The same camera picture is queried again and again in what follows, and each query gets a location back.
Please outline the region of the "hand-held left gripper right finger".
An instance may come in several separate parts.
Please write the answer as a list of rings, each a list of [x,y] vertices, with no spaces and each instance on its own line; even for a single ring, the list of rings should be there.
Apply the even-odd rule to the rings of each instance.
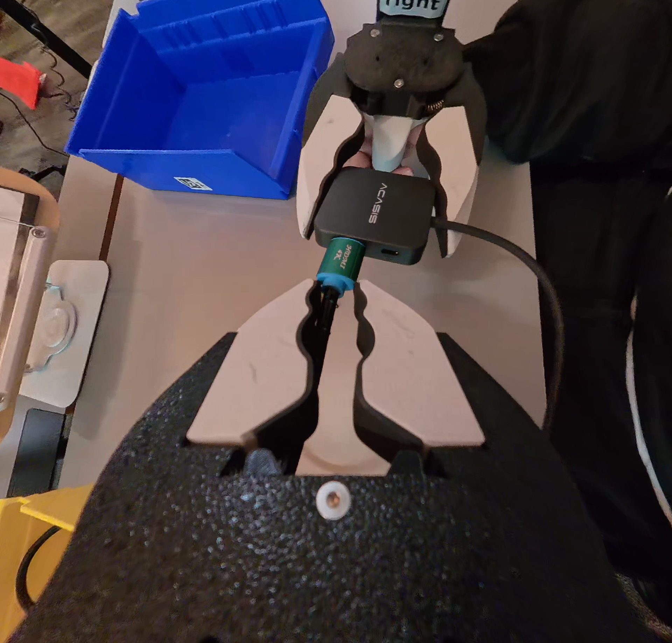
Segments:
[[[392,462],[437,448],[480,447],[484,433],[434,328],[369,280],[354,289],[357,437]]]

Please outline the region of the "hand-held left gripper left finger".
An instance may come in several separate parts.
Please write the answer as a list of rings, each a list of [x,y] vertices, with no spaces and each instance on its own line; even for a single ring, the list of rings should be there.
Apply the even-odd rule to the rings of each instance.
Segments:
[[[319,283],[306,279],[239,328],[186,434],[191,444],[298,461],[318,423],[311,348],[320,303]]]

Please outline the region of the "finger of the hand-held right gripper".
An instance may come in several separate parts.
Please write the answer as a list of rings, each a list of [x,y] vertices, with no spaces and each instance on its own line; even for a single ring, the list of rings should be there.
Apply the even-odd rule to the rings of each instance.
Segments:
[[[296,184],[303,239],[313,234],[315,216],[335,174],[364,141],[364,115],[351,98],[353,88],[345,59],[335,58],[309,95]]]
[[[483,159],[487,106],[472,64],[427,105],[419,162],[435,188],[435,223],[468,223]]]

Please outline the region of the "black hub with smooth cable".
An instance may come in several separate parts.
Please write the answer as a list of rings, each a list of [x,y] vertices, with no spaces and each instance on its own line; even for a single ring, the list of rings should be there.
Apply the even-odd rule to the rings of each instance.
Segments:
[[[435,223],[434,202],[435,188],[427,179],[359,168],[338,173],[314,221],[316,241],[326,249],[316,280],[323,303],[329,305],[323,308],[327,322],[332,322],[340,297],[354,290],[365,256],[414,265],[424,253],[431,229],[492,244],[534,273],[548,303],[554,338],[542,429],[550,432],[559,404],[566,344],[565,320],[550,277],[536,259],[508,239],[469,224]]]

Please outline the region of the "yellow plastic bin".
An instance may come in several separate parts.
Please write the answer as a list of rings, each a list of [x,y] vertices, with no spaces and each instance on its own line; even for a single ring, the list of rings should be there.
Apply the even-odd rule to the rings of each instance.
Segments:
[[[1,500],[1,641],[25,617],[15,595],[23,557],[47,530],[58,532],[38,549],[27,572],[28,595],[37,601],[63,557],[93,484]]]

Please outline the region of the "person's right forearm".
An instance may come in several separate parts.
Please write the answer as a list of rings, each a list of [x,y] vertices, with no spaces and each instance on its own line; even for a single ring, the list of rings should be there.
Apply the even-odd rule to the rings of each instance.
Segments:
[[[519,0],[464,58],[509,161],[671,171],[671,0]]]

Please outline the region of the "grey desk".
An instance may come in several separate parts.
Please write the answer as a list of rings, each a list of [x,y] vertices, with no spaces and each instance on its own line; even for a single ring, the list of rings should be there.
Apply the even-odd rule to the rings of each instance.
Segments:
[[[108,262],[123,177],[72,157],[58,201],[60,227],[54,261],[73,269]],[[1,444],[1,492],[44,493],[95,482],[135,418],[124,407],[120,379],[126,345],[126,297],[114,266],[72,408],[18,396]]]
[[[446,24],[463,43],[492,31],[517,0],[451,0]],[[375,0],[322,0],[335,51],[375,17]],[[530,172],[488,147],[472,225],[534,254]],[[545,390],[535,278],[506,252],[463,237],[442,260],[431,236],[410,268],[367,259],[361,277],[451,336],[540,423]],[[300,238],[294,200],[153,192],[124,179],[110,245],[126,297],[120,388],[128,417],[153,404],[224,334],[276,296],[313,278],[323,257]],[[357,440],[352,397],[357,322],[351,293],[335,315],[320,386],[321,417],[301,474],[382,474],[385,462]]]

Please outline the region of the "person's right hand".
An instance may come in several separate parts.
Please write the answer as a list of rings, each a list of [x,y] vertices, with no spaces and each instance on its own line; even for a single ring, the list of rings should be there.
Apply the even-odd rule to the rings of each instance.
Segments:
[[[407,143],[405,145],[404,152],[402,154],[402,157],[400,158],[400,162],[396,166],[396,168],[391,171],[392,174],[407,177],[416,176],[414,168],[420,165],[416,153],[417,152],[416,144],[422,129],[423,127],[418,126],[410,131],[407,137]],[[365,135],[362,145],[359,147],[358,151],[344,163],[344,167],[374,169],[376,171],[388,171],[387,169],[382,169],[374,165],[372,154],[373,154],[373,130],[371,126],[367,125],[365,126]]]

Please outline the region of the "large blue plastic bin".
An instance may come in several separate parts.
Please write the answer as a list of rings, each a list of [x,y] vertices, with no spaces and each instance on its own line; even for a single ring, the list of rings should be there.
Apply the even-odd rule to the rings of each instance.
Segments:
[[[155,191],[286,200],[333,45],[320,0],[120,9],[66,151]]]

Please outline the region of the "person's black hoodie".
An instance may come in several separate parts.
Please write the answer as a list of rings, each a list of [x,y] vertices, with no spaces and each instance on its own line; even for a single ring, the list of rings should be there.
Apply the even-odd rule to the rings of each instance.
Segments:
[[[566,332],[551,441],[628,594],[671,640],[671,171],[530,173]]]

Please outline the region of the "wooden sign board with papers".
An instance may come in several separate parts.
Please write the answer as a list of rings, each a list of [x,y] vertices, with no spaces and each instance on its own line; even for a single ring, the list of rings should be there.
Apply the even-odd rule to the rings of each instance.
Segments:
[[[1,168],[1,438],[13,412],[61,223],[45,186]]]

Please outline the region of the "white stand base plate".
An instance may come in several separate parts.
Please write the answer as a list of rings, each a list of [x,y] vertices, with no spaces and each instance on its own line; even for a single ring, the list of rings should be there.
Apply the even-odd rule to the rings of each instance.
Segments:
[[[21,396],[62,409],[75,402],[109,278],[101,260],[58,260],[50,266]]]

